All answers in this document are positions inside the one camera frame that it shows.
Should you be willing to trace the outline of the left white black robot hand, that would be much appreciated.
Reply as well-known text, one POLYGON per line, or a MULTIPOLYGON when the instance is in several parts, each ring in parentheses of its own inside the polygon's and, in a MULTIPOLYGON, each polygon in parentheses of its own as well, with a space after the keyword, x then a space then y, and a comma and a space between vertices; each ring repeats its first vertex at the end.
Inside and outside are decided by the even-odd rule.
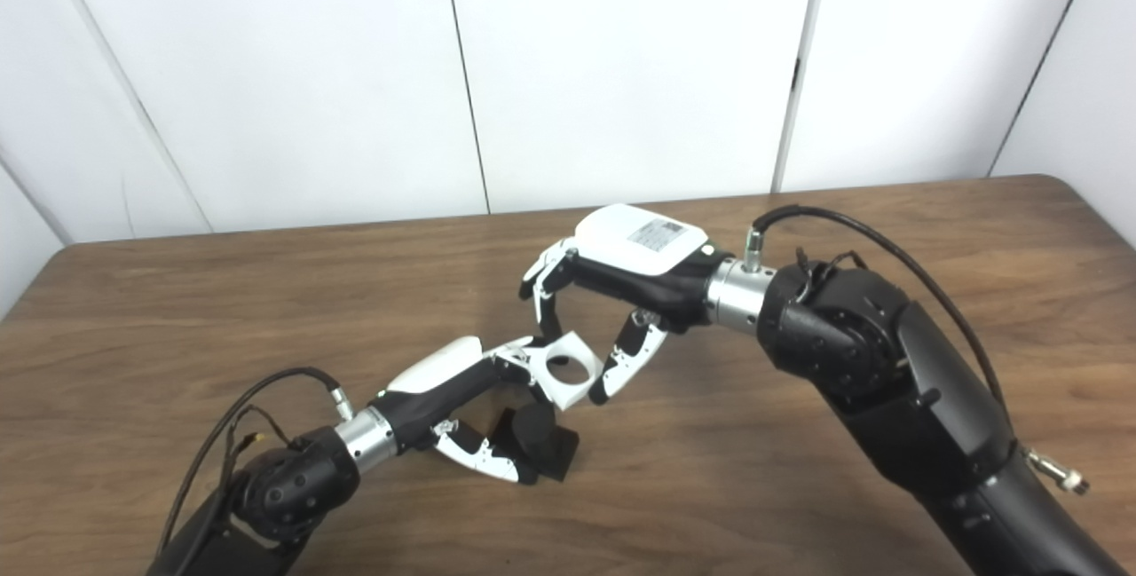
POLYGON ((520 347, 510 343, 485 352, 479 339, 463 336, 398 374, 368 406, 386 423, 384 436, 396 456, 434 449, 467 469, 534 485, 537 470, 523 456, 508 454, 488 436, 454 418, 459 407, 499 383, 523 383, 536 398, 548 396, 520 347))

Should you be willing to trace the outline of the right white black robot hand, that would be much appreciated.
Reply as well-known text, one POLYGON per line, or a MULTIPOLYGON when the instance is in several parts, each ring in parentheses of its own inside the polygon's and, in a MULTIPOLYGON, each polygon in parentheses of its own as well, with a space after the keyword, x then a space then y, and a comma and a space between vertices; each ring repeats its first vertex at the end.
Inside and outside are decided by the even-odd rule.
POLYGON ((556 294, 569 285, 625 302, 630 314, 588 387, 593 404, 619 393, 670 334, 710 325, 707 290, 730 259, 698 225, 632 204, 588 212, 573 236, 544 249, 523 275, 518 297, 532 301, 545 340, 563 334, 556 294))

